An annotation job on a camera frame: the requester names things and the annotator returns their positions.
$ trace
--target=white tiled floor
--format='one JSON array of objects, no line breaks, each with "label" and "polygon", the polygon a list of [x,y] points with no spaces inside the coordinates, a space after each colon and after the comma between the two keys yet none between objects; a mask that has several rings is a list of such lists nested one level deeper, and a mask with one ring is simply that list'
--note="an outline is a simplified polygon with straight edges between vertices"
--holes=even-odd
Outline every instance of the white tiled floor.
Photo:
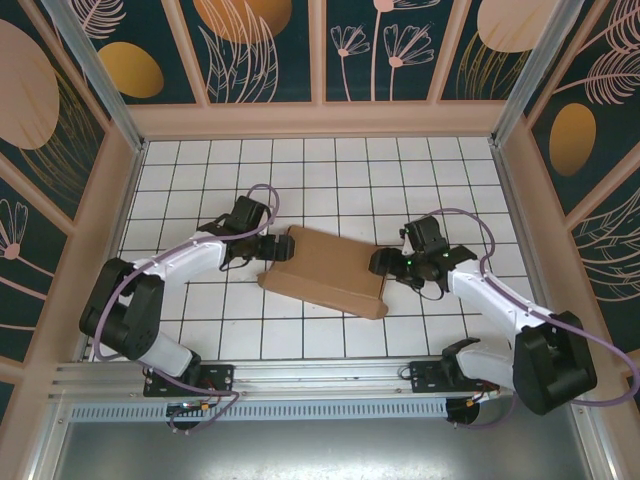
[{"label": "white tiled floor", "polygon": [[[280,193],[271,231],[292,224],[378,245],[401,243],[409,219],[440,207],[480,214],[498,246],[495,273],[527,297],[531,289],[495,165],[484,138],[323,138],[154,142],[142,170],[122,242],[126,260],[188,238],[197,225],[231,211],[255,183]],[[257,196],[262,201],[268,197]],[[485,251],[483,233],[460,215],[440,219],[452,244]],[[384,357],[439,354],[467,335],[500,333],[452,295],[421,299],[387,284],[389,315],[366,320],[265,292],[254,261],[211,271],[167,289],[162,330],[205,360]],[[428,285],[424,296],[437,298]]]}]

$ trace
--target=flower illustration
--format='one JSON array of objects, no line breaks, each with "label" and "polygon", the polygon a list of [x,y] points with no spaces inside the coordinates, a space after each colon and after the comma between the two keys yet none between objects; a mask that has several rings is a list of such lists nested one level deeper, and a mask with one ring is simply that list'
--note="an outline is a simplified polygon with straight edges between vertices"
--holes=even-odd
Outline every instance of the flower illustration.
[{"label": "flower illustration", "polygon": [[373,0],[373,6],[378,11],[373,32],[373,49],[371,51],[371,100],[376,99],[376,53],[378,51],[378,32],[380,31],[380,18],[383,13],[394,10],[418,10],[438,5],[440,0]]},{"label": "flower illustration", "polygon": [[366,42],[366,35],[362,31],[362,25],[359,27],[346,27],[344,32],[342,27],[333,27],[331,29],[331,38],[333,44],[340,55],[340,63],[342,65],[342,81],[344,83],[344,92],[347,95],[347,101],[351,101],[349,94],[349,85],[347,83],[347,71],[344,66],[345,57],[351,55],[360,55],[371,50],[371,44]]},{"label": "flower illustration", "polygon": [[0,258],[15,260],[20,256],[20,242],[27,228],[29,210],[16,202],[14,213],[6,199],[0,200]]},{"label": "flower illustration", "polygon": [[389,86],[389,100],[393,100],[393,80],[396,68],[419,65],[433,60],[433,48],[429,37],[429,26],[418,28],[408,26],[398,37],[398,25],[384,29],[384,46],[391,65],[391,84]]},{"label": "flower illustration", "polygon": [[[26,205],[23,205],[20,202],[16,202],[15,207],[12,211],[11,206],[6,199],[3,198],[0,200],[0,260],[18,260],[40,273],[43,273],[49,277],[53,277],[53,273],[48,272],[44,268],[40,268],[37,265],[34,265],[30,261],[20,256],[20,245],[24,238],[24,233],[27,229],[28,218],[29,209],[26,207]],[[36,292],[35,290],[15,283],[4,277],[0,277],[0,283],[40,300],[45,300],[47,298],[47,296],[43,293]],[[18,330],[32,329],[31,327],[23,328],[5,324],[0,324],[0,327]]]}]

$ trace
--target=brown cardboard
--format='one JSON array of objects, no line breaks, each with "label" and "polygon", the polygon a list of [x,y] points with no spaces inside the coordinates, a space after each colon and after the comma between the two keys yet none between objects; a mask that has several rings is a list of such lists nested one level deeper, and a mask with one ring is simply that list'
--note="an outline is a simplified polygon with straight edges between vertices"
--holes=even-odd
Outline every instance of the brown cardboard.
[{"label": "brown cardboard", "polygon": [[295,254],[258,275],[265,290],[375,320],[389,311],[382,301],[384,278],[369,272],[379,248],[310,228],[289,228]]}]

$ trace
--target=yellow circle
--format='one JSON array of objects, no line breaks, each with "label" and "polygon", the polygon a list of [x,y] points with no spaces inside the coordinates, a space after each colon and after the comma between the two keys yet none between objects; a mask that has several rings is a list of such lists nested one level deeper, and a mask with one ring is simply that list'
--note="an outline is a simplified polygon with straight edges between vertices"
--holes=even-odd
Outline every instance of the yellow circle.
[{"label": "yellow circle", "polygon": [[0,20],[0,138],[33,150],[58,124],[58,82],[47,55],[26,33]]},{"label": "yellow circle", "polygon": [[584,105],[570,103],[560,110],[551,127],[551,165],[564,177],[575,175],[589,159],[595,141],[593,113]]},{"label": "yellow circle", "polygon": [[274,37],[289,23],[292,10],[291,0],[194,0],[193,4],[213,33],[233,43],[249,43],[250,31],[254,31],[251,43],[263,40],[260,31],[255,33],[251,28],[247,8],[253,12],[258,28],[262,18]]},{"label": "yellow circle", "polygon": [[531,50],[549,22],[557,0],[483,0],[478,10],[478,35],[497,52]]},{"label": "yellow circle", "polygon": [[98,52],[116,88],[130,97],[149,98],[164,87],[162,70],[156,61],[137,45],[114,42]]}]

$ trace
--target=wire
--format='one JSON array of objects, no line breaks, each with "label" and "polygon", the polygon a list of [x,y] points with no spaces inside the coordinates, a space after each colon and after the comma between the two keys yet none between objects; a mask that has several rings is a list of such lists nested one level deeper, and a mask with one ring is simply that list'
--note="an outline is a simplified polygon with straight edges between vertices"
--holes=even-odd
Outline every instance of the wire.
[{"label": "wire", "polygon": [[442,300],[444,297],[444,290],[441,288],[440,289],[440,296],[438,298],[429,298],[425,295],[422,294],[422,292],[420,290],[418,290],[417,287],[411,287],[411,290],[413,290],[414,292],[416,292],[418,295],[420,295],[420,298],[424,298],[425,300],[429,300],[431,302],[437,302],[438,300]]},{"label": "wire", "polygon": [[624,402],[626,402],[628,400],[633,399],[634,395],[636,393],[638,393],[638,390],[640,390],[640,370],[638,370],[638,366],[635,364],[635,362],[628,355],[626,355],[622,350],[620,350],[616,346],[606,342],[605,340],[602,340],[601,338],[599,338],[599,337],[597,337],[595,335],[592,335],[589,332],[586,332],[585,330],[573,327],[571,325],[567,325],[567,324],[565,324],[565,323],[563,323],[563,322],[561,322],[559,320],[555,320],[555,319],[549,317],[548,315],[546,315],[544,313],[538,312],[537,310],[534,310],[534,309],[530,309],[530,307],[528,305],[523,304],[517,298],[513,297],[513,295],[509,294],[509,292],[506,292],[505,290],[500,288],[500,285],[498,285],[491,278],[491,275],[487,274],[487,268],[486,268],[487,260],[496,251],[496,239],[493,236],[493,233],[491,232],[491,229],[477,215],[474,215],[473,213],[467,212],[466,210],[462,210],[460,208],[454,208],[454,207],[440,208],[438,210],[434,210],[431,213],[428,213],[427,215],[437,215],[437,214],[443,214],[443,213],[459,213],[459,214],[466,215],[467,217],[472,218],[473,220],[478,222],[480,224],[480,227],[487,232],[487,235],[489,236],[491,248],[489,249],[487,254],[480,259],[480,273],[482,275],[482,278],[487,282],[487,284],[491,288],[493,288],[496,292],[498,292],[500,295],[502,295],[502,297],[504,297],[506,300],[508,300],[509,302],[513,303],[517,307],[519,307],[519,308],[521,308],[521,309],[523,309],[525,311],[528,311],[529,315],[531,315],[532,317],[535,317],[538,320],[542,320],[543,322],[550,323],[551,325],[553,325],[556,328],[562,328],[564,330],[567,330],[570,333],[573,333],[575,335],[579,335],[579,336],[581,336],[583,338],[586,338],[587,340],[591,340],[591,341],[597,343],[598,345],[601,345],[601,346],[605,347],[611,353],[613,353],[614,355],[616,355],[620,359],[622,359],[622,361],[624,361],[624,363],[626,363],[629,366],[629,369],[631,370],[632,376],[633,376],[633,385],[624,394],[620,395],[619,397],[612,398],[610,400],[596,400],[596,401],[573,400],[571,403],[573,403],[574,405],[581,405],[581,406],[584,406],[584,407],[611,407],[611,406],[619,405],[621,403],[624,403]]},{"label": "wire", "polygon": [[[103,361],[103,362],[108,362],[111,361],[115,358],[121,357],[120,354],[114,354],[114,355],[103,355],[102,352],[100,351],[100,338],[102,337],[102,332],[104,331],[104,326],[105,323],[107,321],[107,318],[109,317],[109,314],[111,313],[111,310],[113,309],[113,306],[116,304],[116,302],[118,301],[118,297],[120,296],[120,294],[122,293],[122,291],[133,281],[135,280],[139,275],[141,275],[142,273],[144,273],[145,271],[149,270],[151,267],[157,265],[159,262],[162,262],[168,258],[171,258],[173,255],[182,252],[183,250],[186,250],[187,248],[191,248],[194,245],[198,245],[201,243],[207,243],[210,241],[228,241],[228,240],[240,240],[242,238],[247,238],[250,237],[252,235],[256,235],[257,233],[261,232],[262,230],[264,230],[265,228],[268,228],[269,225],[271,225],[277,215],[278,215],[278,211],[280,210],[280,195],[278,195],[278,192],[275,188],[273,188],[271,185],[267,185],[266,183],[259,183],[254,185],[253,187],[251,187],[249,189],[249,191],[247,192],[247,197],[250,197],[251,194],[256,191],[256,190],[269,190],[271,193],[273,193],[274,199],[275,199],[275,206],[273,207],[273,212],[272,214],[267,218],[266,222],[264,222],[262,225],[259,225],[258,227],[254,228],[253,230],[250,230],[248,232],[245,233],[240,233],[237,235],[221,235],[221,236],[216,236],[216,235],[206,235],[206,236],[202,236],[200,238],[196,238],[193,240],[188,240],[174,248],[171,248],[169,250],[167,250],[166,252],[161,253],[160,255],[158,255],[157,257],[151,259],[149,262],[147,262],[146,264],[142,265],[140,268],[138,268],[137,270],[134,270],[132,273],[130,273],[129,275],[127,275],[122,282],[120,282],[120,284],[114,289],[113,293],[111,294],[111,297],[109,297],[109,300],[107,301],[107,304],[104,307],[104,310],[102,311],[102,313],[100,314],[100,318],[98,320],[98,325],[96,326],[96,332],[93,336],[94,338],[94,350],[95,350],[95,356],[98,360]],[[143,367],[152,369],[153,367],[151,367],[150,365],[147,365],[143,362],[138,361],[138,363],[140,363]],[[192,385],[188,385],[184,382],[181,382],[180,380],[177,380],[173,377],[171,377],[170,375],[167,375],[166,373],[164,373],[162,370],[157,370],[157,369],[153,369],[153,371],[159,375],[160,377],[164,378],[167,382],[174,384],[177,387],[180,387],[184,390],[190,391],[190,392],[195,392],[195,393],[200,393],[200,394],[204,394],[204,395],[218,395],[220,397],[233,397],[229,403],[227,403],[224,407],[222,407],[215,415],[213,415],[209,420],[206,421],[202,421],[200,422],[198,425],[196,425],[195,427],[189,429],[189,430],[179,430],[178,428],[175,427],[175,425],[173,424],[173,419],[175,418],[175,415],[172,415],[171,418],[169,419],[169,425],[171,425],[171,428],[173,429],[174,433],[178,433],[181,432],[184,435],[189,435],[190,432],[195,433],[198,430],[201,430],[203,428],[206,428],[207,426],[213,424],[213,422],[215,422],[218,418],[220,418],[222,415],[224,415],[240,398],[240,394],[238,392],[235,392],[233,390],[227,391],[227,390],[220,390],[220,391],[211,391],[211,390],[205,390],[203,388],[198,388],[198,387],[194,387]]]}]

